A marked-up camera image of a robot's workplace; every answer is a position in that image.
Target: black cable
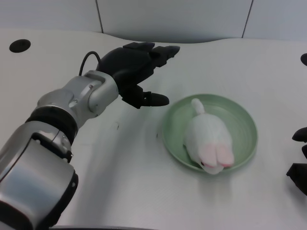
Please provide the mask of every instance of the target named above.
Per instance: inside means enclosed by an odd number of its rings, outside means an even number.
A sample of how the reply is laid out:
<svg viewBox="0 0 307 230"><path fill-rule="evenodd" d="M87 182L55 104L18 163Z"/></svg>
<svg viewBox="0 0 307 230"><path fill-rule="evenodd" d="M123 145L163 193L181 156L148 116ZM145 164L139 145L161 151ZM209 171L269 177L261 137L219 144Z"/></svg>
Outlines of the black cable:
<svg viewBox="0 0 307 230"><path fill-rule="evenodd" d="M91 54L94 54L94 55L96 56L96 58L97 58L97 60L98 60L98 64L99 64L99 62L100 62L100 57L99 57L99 55L98 55L95 51L88 52L88 53L85 55L85 57L83 58L83 61L82 61L82 63L81 63L80 71L79 71L79 76L82 76L84 64L85 64L85 62L86 62L88 56L90 56Z"/></svg>

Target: silver robot arm segment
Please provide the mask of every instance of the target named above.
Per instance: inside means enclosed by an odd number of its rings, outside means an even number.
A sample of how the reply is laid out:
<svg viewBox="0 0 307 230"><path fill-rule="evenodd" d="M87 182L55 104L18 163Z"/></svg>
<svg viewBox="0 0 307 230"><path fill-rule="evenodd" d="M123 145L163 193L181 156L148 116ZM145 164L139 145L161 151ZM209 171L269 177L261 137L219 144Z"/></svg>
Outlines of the silver robot arm segment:
<svg viewBox="0 0 307 230"><path fill-rule="evenodd" d="M41 97L32 114L43 111L44 120L44 110L59 110L72 117L71 122L79 129L117 97L112 77L90 71ZM37 118L21 125L0 152L0 220L15 229L54 225L78 184L78 176L69 164L70 140L64 132Z"/></svg>

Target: bunny tail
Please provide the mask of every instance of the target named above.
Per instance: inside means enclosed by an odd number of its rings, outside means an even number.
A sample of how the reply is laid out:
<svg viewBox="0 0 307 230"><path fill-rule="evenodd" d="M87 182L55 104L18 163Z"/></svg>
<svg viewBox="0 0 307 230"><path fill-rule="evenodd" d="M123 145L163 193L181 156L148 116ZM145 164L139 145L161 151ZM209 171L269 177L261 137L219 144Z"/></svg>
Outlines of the bunny tail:
<svg viewBox="0 0 307 230"><path fill-rule="evenodd" d="M192 104L192 107L195 109L197 115L205 113L205 108L203 107L199 99L194 98L191 104Z"/></svg>

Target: black fingertip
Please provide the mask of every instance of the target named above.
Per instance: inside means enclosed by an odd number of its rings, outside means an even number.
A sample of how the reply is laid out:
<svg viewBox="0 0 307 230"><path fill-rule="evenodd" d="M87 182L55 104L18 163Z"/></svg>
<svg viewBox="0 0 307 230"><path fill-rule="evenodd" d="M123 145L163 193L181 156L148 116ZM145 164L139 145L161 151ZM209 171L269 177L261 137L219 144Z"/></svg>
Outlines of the black fingertip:
<svg viewBox="0 0 307 230"><path fill-rule="evenodd" d="M286 175L307 195L307 164L292 164Z"/></svg>
<svg viewBox="0 0 307 230"><path fill-rule="evenodd" d="M304 156L307 158L307 145L304 145L302 147L302 152L303 152Z"/></svg>
<svg viewBox="0 0 307 230"><path fill-rule="evenodd" d="M292 140L307 142L307 127L301 128L300 130L294 133Z"/></svg>

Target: white wall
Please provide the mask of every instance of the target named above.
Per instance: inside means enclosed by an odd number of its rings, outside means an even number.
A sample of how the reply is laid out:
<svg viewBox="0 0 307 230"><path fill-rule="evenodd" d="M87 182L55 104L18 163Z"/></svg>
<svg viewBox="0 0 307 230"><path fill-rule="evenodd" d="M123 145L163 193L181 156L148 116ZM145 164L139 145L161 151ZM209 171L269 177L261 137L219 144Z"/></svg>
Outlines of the white wall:
<svg viewBox="0 0 307 230"><path fill-rule="evenodd" d="M0 27L101 32L95 0L0 0Z"/></svg>
<svg viewBox="0 0 307 230"><path fill-rule="evenodd" d="M195 43L241 37L251 0L98 0L104 33Z"/></svg>
<svg viewBox="0 0 307 230"><path fill-rule="evenodd" d="M244 38L307 41L307 0L254 0Z"/></svg>

